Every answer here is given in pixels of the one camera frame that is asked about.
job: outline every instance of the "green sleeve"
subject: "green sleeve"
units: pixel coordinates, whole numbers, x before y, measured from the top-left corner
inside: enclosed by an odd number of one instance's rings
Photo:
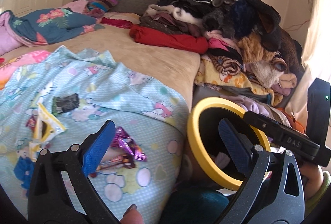
[[[312,198],[310,198],[305,203],[305,217],[312,212],[312,210],[318,204],[318,202],[323,197],[324,193],[326,192],[327,188],[330,185],[331,177],[330,177],[329,172],[324,171],[323,176],[324,176],[324,181],[323,181],[321,188],[318,190],[318,192]]]

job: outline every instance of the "white curtain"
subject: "white curtain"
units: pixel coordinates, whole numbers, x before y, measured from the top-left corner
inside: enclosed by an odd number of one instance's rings
[[[307,91],[315,78],[331,82],[331,0],[314,0],[302,65],[306,72],[285,111],[307,125]]]

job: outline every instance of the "metal screw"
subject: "metal screw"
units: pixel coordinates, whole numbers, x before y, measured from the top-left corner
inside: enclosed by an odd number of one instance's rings
[[[289,149],[287,149],[287,150],[285,151],[285,153],[286,153],[286,155],[288,155],[288,156],[292,156],[292,155],[293,155],[293,152],[290,151]]]
[[[47,154],[47,152],[48,152],[47,149],[42,149],[41,152],[40,152],[40,155],[44,156],[44,155]]]
[[[71,147],[70,147],[70,150],[71,151],[77,151],[77,150],[79,150],[79,145],[72,145]]]
[[[256,151],[259,151],[259,152],[263,151],[263,147],[261,145],[255,145],[254,148]]]

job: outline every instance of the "blue gripper pad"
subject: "blue gripper pad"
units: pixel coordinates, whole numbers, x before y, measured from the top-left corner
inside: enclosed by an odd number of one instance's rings
[[[115,124],[108,120],[97,132],[99,136],[83,156],[82,170],[86,177],[97,170],[100,161],[115,137],[115,131]]]
[[[251,152],[249,152],[247,145],[245,146],[244,144],[248,138],[238,133],[227,118],[219,122],[218,133],[237,170],[243,174],[249,172],[251,166]]]

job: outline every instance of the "beige bed sheet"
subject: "beige bed sheet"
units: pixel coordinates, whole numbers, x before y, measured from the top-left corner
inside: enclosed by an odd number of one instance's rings
[[[193,82],[200,66],[199,54],[135,43],[129,36],[129,30],[110,25],[104,26],[105,29],[57,44],[37,47],[22,46],[1,57],[8,61],[36,50],[53,52],[61,45],[65,45],[74,53],[85,48],[92,48],[98,52],[109,50],[115,61],[122,62],[134,71],[154,77],[179,92],[191,109]]]

